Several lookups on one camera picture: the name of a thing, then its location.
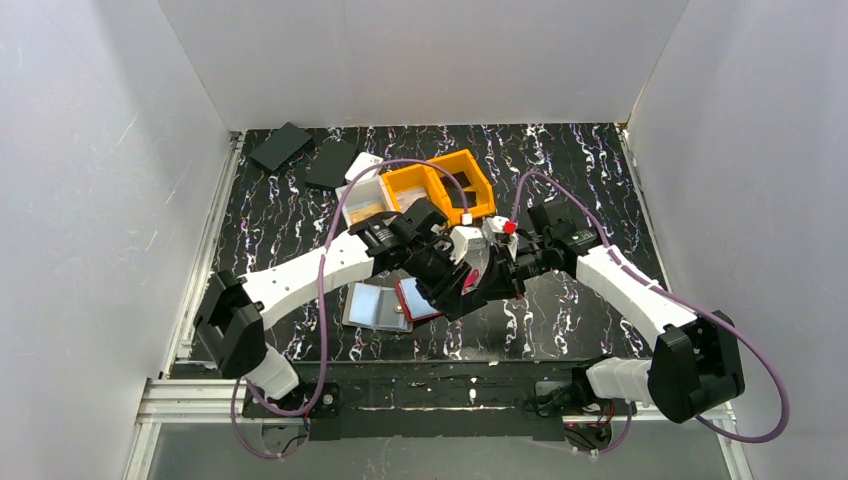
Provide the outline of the red leather card holder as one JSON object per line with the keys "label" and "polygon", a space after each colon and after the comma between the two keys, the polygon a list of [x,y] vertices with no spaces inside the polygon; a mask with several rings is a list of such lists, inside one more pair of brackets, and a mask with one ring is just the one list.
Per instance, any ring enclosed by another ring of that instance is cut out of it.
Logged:
{"label": "red leather card holder", "polygon": [[[465,293],[468,293],[469,278],[473,276],[474,272],[475,268],[472,267],[472,271],[464,284]],[[444,317],[429,305],[428,301],[420,293],[417,280],[406,271],[395,281],[395,290],[399,296],[406,320],[409,323],[429,321],[439,316]]]}

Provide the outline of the grey credit card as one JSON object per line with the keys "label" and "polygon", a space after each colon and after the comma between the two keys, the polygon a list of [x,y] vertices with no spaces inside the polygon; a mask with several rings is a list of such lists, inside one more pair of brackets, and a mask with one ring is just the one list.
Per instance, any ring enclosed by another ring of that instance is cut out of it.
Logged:
{"label": "grey credit card", "polygon": [[456,190],[449,193],[451,204],[454,208],[465,209],[477,205],[477,194],[472,190]]}

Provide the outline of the grey card holder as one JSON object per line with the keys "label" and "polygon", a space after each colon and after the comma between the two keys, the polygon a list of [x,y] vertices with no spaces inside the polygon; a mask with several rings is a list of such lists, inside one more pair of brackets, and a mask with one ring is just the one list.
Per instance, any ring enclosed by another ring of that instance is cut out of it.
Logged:
{"label": "grey card holder", "polygon": [[361,282],[349,286],[342,324],[395,333],[411,333],[413,330],[393,288]]}

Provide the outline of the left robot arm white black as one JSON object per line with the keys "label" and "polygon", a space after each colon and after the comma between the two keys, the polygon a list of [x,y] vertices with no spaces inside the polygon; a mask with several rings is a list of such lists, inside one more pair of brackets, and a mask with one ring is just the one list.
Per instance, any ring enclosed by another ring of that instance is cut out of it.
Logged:
{"label": "left robot arm white black", "polygon": [[437,207],[418,199],[404,212],[373,214],[330,234],[324,246],[266,270],[212,274],[193,324],[223,378],[246,379],[280,399],[300,380],[290,361],[265,341],[278,320],[341,286],[385,271],[412,275],[430,303],[436,301],[436,285],[457,273],[459,283],[448,291],[461,294],[465,257],[485,246],[482,228],[448,227]]}

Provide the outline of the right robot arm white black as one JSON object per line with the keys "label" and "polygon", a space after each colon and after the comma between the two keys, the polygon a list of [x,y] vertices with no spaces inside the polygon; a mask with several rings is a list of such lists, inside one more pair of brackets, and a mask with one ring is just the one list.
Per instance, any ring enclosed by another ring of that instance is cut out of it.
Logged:
{"label": "right robot arm white black", "polygon": [[666,297],[657,282],[577,225],[562,201],[529,209],[529,230],[503,216],[452,229],[450,258],[485,249],[488,264],[469,296],[475,303],[518,298],[529,279],[551,271],[590,288],[652,344],[648,359],[601,356],[573,368],[566,397],[581,406],[602,399],[653,405],[683,423],[740,396],[745,379],[736,338]]}

